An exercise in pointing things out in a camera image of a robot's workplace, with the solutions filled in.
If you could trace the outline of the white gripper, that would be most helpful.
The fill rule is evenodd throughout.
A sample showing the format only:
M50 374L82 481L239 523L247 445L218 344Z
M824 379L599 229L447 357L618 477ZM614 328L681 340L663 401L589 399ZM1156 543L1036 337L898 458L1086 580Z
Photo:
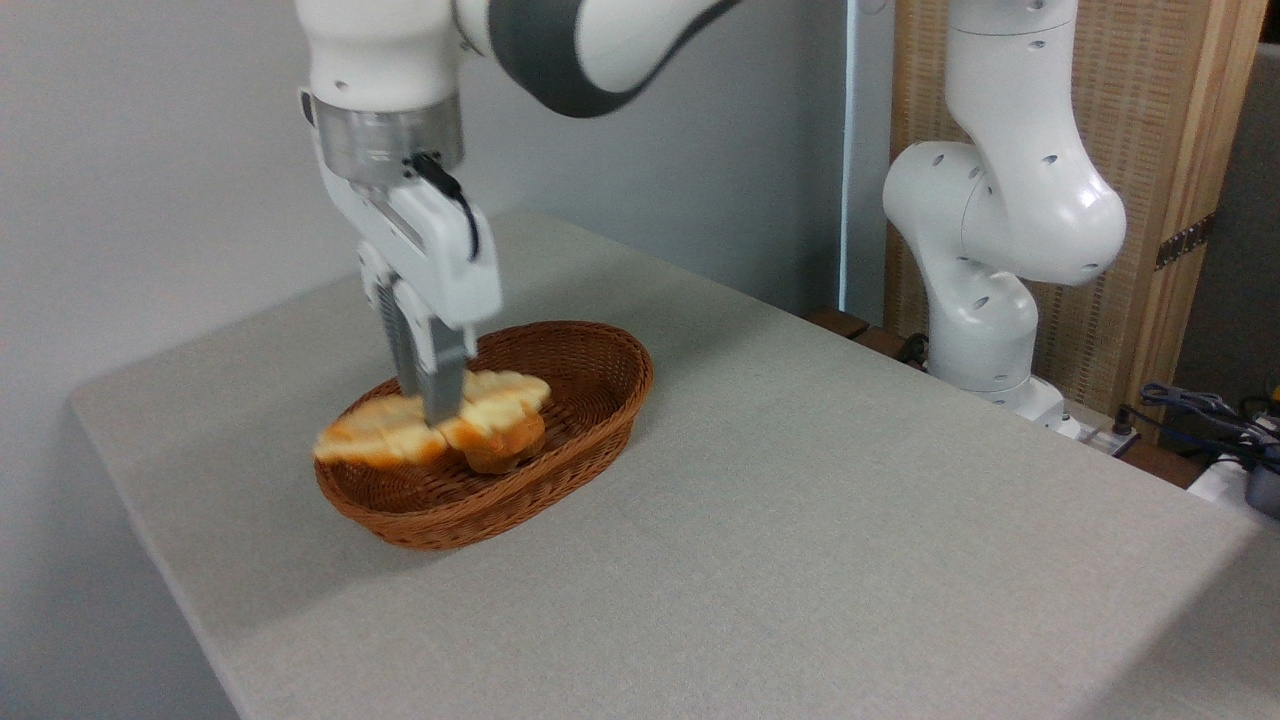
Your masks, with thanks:
M463 402L467 363L476 350L474 329L466 325L486 322L503 307L492 228L479 210L466 211L424 179L362 188L326 167L321 177L332 201L360 232L362 287L380 316L399 391L420 396L426 423L439 427ZM399 278L430 311L413 319L413 338L396 297Z

